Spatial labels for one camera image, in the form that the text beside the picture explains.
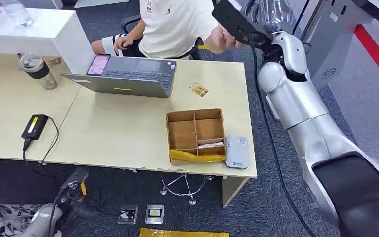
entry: black charger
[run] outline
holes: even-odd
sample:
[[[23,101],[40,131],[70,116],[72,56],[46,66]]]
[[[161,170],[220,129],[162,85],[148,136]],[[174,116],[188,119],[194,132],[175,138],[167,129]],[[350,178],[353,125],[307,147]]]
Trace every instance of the black charger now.
[[[47,115],[31,116],[30,121],[28,121],[28,124],[21,135],[21,137],[24,138],[24,147],[22,149],[23,151],[26,151],[28,149],[28,147],[31,145],[32,140],[38,140],[40,138],[47,120]]]

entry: yellow bag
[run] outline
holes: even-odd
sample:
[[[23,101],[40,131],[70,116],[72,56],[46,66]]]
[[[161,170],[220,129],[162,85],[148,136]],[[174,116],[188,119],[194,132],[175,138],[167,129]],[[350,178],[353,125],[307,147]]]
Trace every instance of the yellow bag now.
[[[229,237],[229,233],[164,231],[140,228],[139,237]]]
[[[178,150],[169,150],[169,157],[171,159],[193,162],[220,162],[226,159],[226,156],[223,155],[197,156],[189,152],[183,152]]]

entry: desk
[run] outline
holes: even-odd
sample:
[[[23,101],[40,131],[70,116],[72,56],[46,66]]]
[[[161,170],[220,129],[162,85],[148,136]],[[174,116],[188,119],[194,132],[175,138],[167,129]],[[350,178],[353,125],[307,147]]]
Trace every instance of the desk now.
[[[18,57],[0,55],[0,158],[22,160],[21,134],[32,114],[47,114],[60,126],[80,86],[59,75],[68,71],[59,64],[51,71],[59,86],[45,90],[25,72],[17,70]],[[47,152],[56,129],[47,123],[39,142],[33,142],[27,159],[40,159]]]
[[[189,90],[195,82],[209,89],[207,95]],[[248,169],[228,168],[224,162],[170,164],[166,114],[207,108],[222,108],[225,135],[247,138]],[[224,206],[248,178],[257,177],[243,63],[178,60],[170,99],[101,94],[83,87],[61,131],[49,162],[227,176]]]
[[[257,177],[243,63],[178,60],[170,99],[94,93],[56,72],[59,87],[46,91],[15,69],[0,71],[0,158],[22,159],[20,135],[31,114],[45,113],[60,126],[60,141],[47,162],[223,176],[223,206]],[[189,90],[195,82],[208,94]],[[223,162],[169,163],[166,114],[207,108],[222,109],[225,135],[247,138],[248,169]],[[49,123],[27,159],[40,160],[54,136]]]

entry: laptop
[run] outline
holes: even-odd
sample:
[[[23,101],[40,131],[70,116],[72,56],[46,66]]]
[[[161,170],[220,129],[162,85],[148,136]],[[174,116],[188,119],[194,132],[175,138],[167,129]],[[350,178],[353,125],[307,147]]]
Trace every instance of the laptop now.
[[[169,98],[176,61],[110,57],[100,76],[61,73],[100,93]]]

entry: white power bank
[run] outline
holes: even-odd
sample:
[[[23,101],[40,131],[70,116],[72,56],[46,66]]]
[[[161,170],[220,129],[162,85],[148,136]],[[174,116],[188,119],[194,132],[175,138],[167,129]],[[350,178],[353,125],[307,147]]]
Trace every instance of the white power bank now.
[[[226,137],[226,165],[238,169],[249,166],[248,143],[245,137]]]

